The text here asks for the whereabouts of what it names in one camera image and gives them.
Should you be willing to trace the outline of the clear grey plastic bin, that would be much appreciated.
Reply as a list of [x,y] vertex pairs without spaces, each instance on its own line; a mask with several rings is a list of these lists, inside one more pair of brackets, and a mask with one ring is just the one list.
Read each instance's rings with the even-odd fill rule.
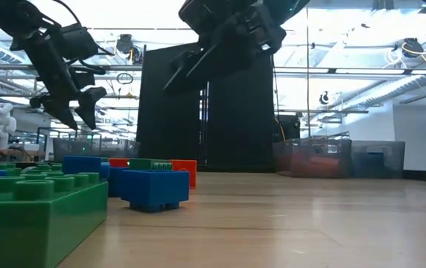
[[381,178],[364,179],[401,179],[404,171],[404,141],[353,141],[352,155],[356,152],[383,153],[384,175]]
[[297,178],[314,178],[293,176],[290,170],[291,159],[294,156],[324,156],[338,159],[340,176],[334,178],[350,177],[352,172],[352,141],[350,139],[317,139],[295,138],[281,141],[273,145],[273,160],[275,172],[282,176]]
[[64,156],[96,156],[101,158],[136,158],[139,155],[140,143],[130,140],[87,141],[53,139],[54,161],[61,162]]

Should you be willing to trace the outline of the silver ceiling duct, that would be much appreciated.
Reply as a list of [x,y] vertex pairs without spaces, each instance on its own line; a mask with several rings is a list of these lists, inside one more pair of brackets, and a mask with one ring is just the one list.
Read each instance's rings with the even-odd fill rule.
[[359,91],[355,95],[338,100],[336,104],[340,109],[370,107],[424,87],[426,87],[426,75],[412,75],[379,83],[376,86]]

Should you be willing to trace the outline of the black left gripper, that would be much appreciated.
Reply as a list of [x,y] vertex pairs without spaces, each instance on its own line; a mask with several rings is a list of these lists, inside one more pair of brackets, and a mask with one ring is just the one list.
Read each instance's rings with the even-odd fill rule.
[[47,93],[31,98],[31,107],[44,106],[49,115],[76,130],[77,123],[69,103],[77,100],[79,106],[75,112],[91,130],[96,129],[95,106],[107,95],[107,91],[99,86],[80,92],[86,86],[95,85],[92,70],[71,67],[64,61],[55,44],[50,39],[42,37],[40,33],[34,33],[27,39],[14,37],[10,50],[24,51],[28,55],[38,74],[37,80],[43,82],[48,90]]

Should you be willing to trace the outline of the green toy brick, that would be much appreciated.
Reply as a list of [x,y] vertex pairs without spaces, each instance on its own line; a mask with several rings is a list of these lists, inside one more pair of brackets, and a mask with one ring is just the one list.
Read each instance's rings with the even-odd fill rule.
[[39,164],[39,165],[24,165],[17,163],[0,163],[0,170],[5,170],[8,176],[19,176],[22,174],[29,173],[42,173],[50,171],[61,171],[61,165],[48,165],[48,164]]
[[173,170],[171,160],[161,159],[130,159],[131,170]]
[[107,198],[86,174],[0,176],[0,268],[56,268],[105,221]]

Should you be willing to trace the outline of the background wooden table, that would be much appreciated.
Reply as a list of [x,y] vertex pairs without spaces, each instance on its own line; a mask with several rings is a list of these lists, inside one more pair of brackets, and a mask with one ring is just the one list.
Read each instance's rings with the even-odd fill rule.
[[45,158],[43,151],[24,149],[0,150],[0,162],[37,162]]

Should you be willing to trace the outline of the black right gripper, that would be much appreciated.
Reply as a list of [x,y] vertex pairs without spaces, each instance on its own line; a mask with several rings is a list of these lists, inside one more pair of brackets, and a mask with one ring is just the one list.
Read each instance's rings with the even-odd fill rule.
[[285,1],[260,1],[231,11],[199,36],[202,51],[183,51],[172,59],[164,92],[201,90],[208,81],[249,68],[282,46],[287,20]]

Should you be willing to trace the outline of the grey horizontal ceiling rail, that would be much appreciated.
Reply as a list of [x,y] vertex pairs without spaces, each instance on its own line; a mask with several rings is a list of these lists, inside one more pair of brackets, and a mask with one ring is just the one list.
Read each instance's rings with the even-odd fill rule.
[[[35,68],[32,65],[0,64],[0,70],[34,71]],[[426,75],[426,69],[274,67],[273,70],[286,74]]]

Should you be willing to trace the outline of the black equipment box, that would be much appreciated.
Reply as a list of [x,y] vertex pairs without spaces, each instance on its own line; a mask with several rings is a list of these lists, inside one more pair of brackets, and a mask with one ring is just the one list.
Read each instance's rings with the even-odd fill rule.
[[280,115],[273,122],[273,142],[300,138],[300,120],[297,115]]

